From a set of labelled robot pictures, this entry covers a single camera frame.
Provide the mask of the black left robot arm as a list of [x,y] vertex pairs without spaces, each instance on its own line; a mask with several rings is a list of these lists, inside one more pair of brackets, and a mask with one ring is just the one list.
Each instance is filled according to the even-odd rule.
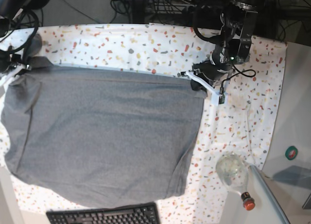
[[[198,29],[198,15],[207,8],[221,11],[221,31],[211,37],[202,35]],[[253,78],[257,74],[253,69],[241,71],[237,68],[237,65],[242,65],[249,60],[257,14],[256,11],[242,8],[242,4],[236,1],[222,3],[205,0],[194,10],[192,27],[196,36],[215,45],[215,48],[208,59],[193,64],[192,71],[195,76],[203,79],[210,86],[219,86],[221,94],[225,93],[225,83],[230,82],[233,77],[242,75]]]

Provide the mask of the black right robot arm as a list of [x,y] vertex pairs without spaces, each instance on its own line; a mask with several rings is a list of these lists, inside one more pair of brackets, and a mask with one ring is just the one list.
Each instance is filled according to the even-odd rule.
[[14,31],[22,26],[25,16],[33,18],[34,29],[26,41],[14,48],[8,47],[0,51],[0,73],[6,74],[11,69],[21,66],[30,69],[28,61],[42,48],[42,38],[37,33],[40,22],[34,12],[33,3],[38,0],[0,0],[0,41],[6,40]]

